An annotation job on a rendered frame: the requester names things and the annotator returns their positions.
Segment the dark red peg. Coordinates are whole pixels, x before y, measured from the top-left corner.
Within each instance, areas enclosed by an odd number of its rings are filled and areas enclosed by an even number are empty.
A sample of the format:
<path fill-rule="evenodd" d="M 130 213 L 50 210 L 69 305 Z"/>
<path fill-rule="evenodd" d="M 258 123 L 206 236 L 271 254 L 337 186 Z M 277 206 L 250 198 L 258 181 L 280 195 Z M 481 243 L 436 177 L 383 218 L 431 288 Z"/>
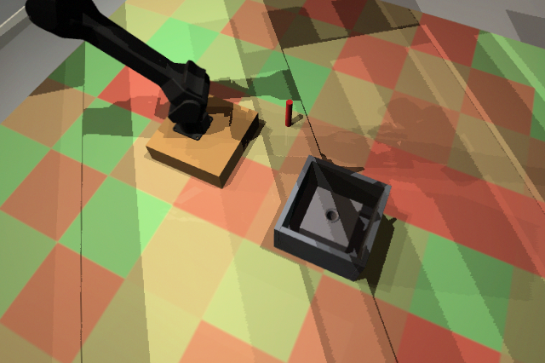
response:
<path fill-rule="evenodd" d="M 287 127 L 291 126 L 292 107 L 293 107 L 293 101 L 292 100 L 287 100 L 286 101 L 286 114 L 285 114 L 285 126 L 287 126 Z"/>

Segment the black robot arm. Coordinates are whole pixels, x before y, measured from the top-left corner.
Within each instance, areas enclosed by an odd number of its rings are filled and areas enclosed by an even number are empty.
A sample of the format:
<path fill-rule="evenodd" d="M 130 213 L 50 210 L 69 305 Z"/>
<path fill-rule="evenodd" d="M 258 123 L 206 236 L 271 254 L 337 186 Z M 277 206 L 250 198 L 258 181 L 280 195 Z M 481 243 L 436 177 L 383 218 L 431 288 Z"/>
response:
<path fill-rule="evenodd" d="M 25 7 L 35 26 L 91 43 L 158 85 L 171 102 L 168 118 L 175 123 L 174 132 L 198 141 L 209 128 L 209 75 L 192 60 L 169 60 L 109 20 L 93 0 L 27 0 Z"/>

